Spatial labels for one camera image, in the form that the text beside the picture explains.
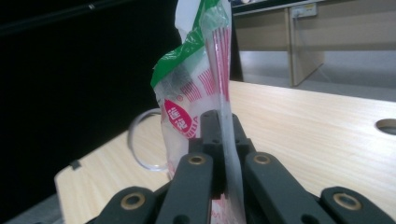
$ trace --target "black background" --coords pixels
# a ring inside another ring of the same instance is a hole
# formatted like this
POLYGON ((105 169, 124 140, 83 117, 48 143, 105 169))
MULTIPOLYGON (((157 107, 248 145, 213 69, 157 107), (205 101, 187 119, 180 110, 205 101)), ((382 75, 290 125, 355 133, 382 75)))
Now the black background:
MULTIPOLYGON (((85 3, 2 3, 0 26, 85 3)), ((0 35, 0 222, 55 193, 69 162, 157 107, 149 82, 180 44, 176 4, 130 1, 0 35)))

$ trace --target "desk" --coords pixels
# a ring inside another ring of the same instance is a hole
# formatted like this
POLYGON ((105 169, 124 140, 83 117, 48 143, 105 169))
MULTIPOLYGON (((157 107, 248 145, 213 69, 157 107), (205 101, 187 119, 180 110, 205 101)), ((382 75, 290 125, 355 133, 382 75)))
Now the desk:
MULTIPOLYGON (((233 112, 256 149, 276 156, 306 190, 354 189, 396 219, 396 135, 375 127, 395 119, 396 104, 233 81, 230 90, 233 112)), ((140 124, 135 141, 164 151, 159 116, 140 124)), ((134 161, 126 133, 79 162, 55 178, 67 224, 96 217, 121 189, 155 190, 168 181, 134 161)))

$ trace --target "red label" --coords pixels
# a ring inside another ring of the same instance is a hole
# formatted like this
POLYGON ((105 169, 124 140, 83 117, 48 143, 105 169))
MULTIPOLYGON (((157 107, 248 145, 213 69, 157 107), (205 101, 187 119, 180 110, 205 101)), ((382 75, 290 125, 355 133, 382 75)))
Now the red label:
POLYGON ((166 114, 168 115, 169 122, 172 123, 174 128, 187 138, 195 136, 195 132, 198 127, 198 120, 196 117, 192 119, 186 110, 170 100, 165 100, 164 107, 166 114))

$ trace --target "green stripe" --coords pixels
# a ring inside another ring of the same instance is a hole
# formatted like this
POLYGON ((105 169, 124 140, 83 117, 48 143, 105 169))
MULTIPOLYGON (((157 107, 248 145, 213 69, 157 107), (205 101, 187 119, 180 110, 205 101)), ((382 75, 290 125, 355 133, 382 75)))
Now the green stripe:
POLYGON ((186 41, 184 44, 179 46, 177 49, 170 51, 161 57, 154 68, 154 74, 150 85, 154 88, 164 77, 166 77, 172 70, 178 65, 184 62, 188 57, 195 53, 198 49, 205 45, 205 41, 202 36, 200 27, 201 16, 204 11, 207 11, 211 7, 215 7, 219 0, 202 0, 195 16, 194 25, 192 31, 187 34, 186 41))

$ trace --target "transparent plastic bag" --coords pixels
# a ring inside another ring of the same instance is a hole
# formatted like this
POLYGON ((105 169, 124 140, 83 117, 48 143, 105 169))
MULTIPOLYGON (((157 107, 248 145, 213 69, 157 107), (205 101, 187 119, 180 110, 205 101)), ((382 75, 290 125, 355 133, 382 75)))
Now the transparent plastic bag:
POLYGON ((228 93, 231 6, 202 0, 184 43, 155 66, 151 86, 162 111, 169 174, 188 153, 189 139, 200 137, 200 116, 219 111, 227 175, 226 195, 212 203, 211 223, 245 223, 242 175, 236 154, 228 93))

